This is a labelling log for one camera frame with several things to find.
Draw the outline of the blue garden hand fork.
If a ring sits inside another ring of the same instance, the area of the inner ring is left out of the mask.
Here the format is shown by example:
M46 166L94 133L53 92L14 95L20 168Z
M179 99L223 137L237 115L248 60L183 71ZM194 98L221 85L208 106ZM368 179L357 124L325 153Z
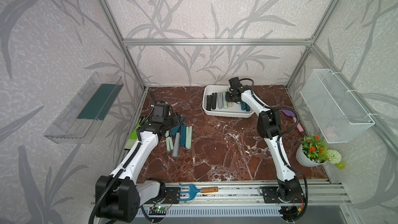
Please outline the blue garden hand fork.
M197 194L210 194L216 193L219 191L218 187L206 187L206 188L197 188L195 184L181 184L179 183L180 188L188 188L186 191L179 190L179 198L178 201L191 201L193 200Z

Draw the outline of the open teal pruning pliers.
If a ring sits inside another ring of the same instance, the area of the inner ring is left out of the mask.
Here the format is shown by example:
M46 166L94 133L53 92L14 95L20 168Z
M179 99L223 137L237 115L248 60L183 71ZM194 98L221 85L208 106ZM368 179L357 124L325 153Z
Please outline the open teal pruning pliers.
M177 134L177 132L179 132L181 126L184 125L184 120L185 120L185 117L181 117L180 124L175 126L175 127L173 127L173 128L171 128L171 130L170 130L171 136L176 136L176 134Z

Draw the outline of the grey-blue pruning pliers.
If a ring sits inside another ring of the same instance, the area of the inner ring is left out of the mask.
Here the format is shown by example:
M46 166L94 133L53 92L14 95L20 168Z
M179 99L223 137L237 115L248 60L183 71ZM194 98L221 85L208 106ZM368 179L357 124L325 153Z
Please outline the grey-blue pruning pliers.
M218 109L223 109L223 94L222 94L222 92L217 92L217 107L218 107Z

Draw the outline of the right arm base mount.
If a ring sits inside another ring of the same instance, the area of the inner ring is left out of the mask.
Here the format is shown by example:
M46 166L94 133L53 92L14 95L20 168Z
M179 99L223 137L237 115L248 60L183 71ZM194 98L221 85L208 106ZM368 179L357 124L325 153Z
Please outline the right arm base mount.
M259 187L258 191L262 196L264 203L274 203L274 204L307 203L305 193L298 188L290 189L281 186L278 187L263 186Z

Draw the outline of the white rectangular storage box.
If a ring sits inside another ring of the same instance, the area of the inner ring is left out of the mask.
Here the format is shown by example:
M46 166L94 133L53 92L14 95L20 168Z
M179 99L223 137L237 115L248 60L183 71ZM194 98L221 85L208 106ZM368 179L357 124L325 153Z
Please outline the white rectangular storage box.
M232 103L232 107L228 108L218 108L218 103L216 104L215 110L207 110L207 96L213 93L227 92L229 86L227 85L209 85L206 86L203 93L202 108L206 115L209 116L219 116L219 117L235 117L235 118L250 118L254 114L254 110L244 111L241 106L237 103Z

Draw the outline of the clear plastic wall shelf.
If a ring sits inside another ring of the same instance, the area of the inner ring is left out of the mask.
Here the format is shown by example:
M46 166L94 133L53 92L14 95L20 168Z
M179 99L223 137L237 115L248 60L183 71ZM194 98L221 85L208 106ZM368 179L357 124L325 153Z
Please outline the clear plastic wall shelf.
M123 86L121 76L94 72L44 137L56 144L90 144Z

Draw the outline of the grey pruning pliers left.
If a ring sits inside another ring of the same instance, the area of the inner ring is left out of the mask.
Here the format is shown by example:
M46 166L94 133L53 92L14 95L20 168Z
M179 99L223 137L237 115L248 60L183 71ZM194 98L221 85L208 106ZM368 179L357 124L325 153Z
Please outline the grey pruning pliers left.
M180 143L180 132L177 132L175 135L175 141L174 141L174 146L173 146L173 157L177 158L178 157L178 151L179 151L179 143Z

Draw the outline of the purple pink silicone spatula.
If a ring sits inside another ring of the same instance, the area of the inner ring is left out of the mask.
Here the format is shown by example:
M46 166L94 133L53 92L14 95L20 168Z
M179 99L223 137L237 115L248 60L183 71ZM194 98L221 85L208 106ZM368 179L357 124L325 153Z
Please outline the purple pink silicone spatula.
M295 123L297 123L296 128L298 129L298 131L299 131L300 133L304 133L304 128L303 128L303 127L301 126L301 124L298 122L297 115L296 115L293 111L291 111L291 110L282 110L282 112L284 113L284 115L286 115L286 116L288 116L288 117L291 117L291 118L293 119L293 121L294 121Z

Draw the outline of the mint pruning pliers upright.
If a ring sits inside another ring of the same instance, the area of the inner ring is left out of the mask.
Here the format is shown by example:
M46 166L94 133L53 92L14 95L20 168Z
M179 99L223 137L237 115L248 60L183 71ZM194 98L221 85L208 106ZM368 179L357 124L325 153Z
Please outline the mint pruning pliers upright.
M192 126L187 126L186 127L186 144L185 147L187 150L190 150L192 148Z

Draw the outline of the mint pruning pliers left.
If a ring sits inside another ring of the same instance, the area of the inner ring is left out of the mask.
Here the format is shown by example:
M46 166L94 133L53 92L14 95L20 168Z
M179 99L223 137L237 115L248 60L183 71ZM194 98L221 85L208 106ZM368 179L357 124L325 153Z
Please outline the mint pruning pliers left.
M170 131L166 131L165 133L165 141L166 141L166 149L167 151L173 151L174 150L174 145L173 145L173 139Z

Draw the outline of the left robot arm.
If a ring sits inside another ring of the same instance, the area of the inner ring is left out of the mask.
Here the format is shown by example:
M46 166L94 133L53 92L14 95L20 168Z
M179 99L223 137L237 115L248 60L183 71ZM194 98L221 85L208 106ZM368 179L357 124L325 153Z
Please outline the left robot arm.
M162 137L182 123L171 105L154 103L152 112L136 130L137 141L122 162L95 184L95 206L88 222L105 218L114 223L130 223L147 201L164 195L160 180L147 180L138 185L137 179L145 162Z

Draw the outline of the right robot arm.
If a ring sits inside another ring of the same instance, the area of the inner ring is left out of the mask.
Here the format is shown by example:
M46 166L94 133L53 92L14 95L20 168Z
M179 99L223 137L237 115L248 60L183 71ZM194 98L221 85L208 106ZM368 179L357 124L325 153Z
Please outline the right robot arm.
M296 128L297 123L288 130L282 131L280 111L290 110L288 107L269 106L263 102L254 92L254 81L247 79L251 85L243 85L244 79L233 77L229 80L229 90L226 93L226 101L237 104L245 103L258 116L257 132L263 138L271 153L278 181L277 195L282 202L290 202L296 197L302 197L306 201L307 191L302 190L298 174L303 172L294 169L289 162L283 146L282 136Z

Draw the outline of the mint pruning pliers diagonal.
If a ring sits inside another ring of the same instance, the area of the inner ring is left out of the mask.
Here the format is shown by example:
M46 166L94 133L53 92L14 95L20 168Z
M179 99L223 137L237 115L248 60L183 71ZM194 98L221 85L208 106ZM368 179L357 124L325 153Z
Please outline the mint pruning pliers diagonal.
M228 102L226 100L226 92L222 93L222 99L223 99L223 108L227 109L228 108Z

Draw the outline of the potted artificial flower plant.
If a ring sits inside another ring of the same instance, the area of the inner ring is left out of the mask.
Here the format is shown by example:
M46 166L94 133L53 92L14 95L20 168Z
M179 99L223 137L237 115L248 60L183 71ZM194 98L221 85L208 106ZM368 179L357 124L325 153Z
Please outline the potted artificial flower plant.
M346 168L341 154L337 150L330 149L326 142L315 134L306 136L301 141L300 147L296 151L296 159L299 164L308 168L326 163L330 163L340 170Z

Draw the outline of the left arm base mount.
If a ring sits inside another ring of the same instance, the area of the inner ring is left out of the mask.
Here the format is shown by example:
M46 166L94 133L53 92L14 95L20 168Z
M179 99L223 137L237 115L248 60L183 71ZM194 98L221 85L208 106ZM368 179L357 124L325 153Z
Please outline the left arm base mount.
M157 204L174 205L179 204L180 187L165 187L160 191L160 199L156 200Z

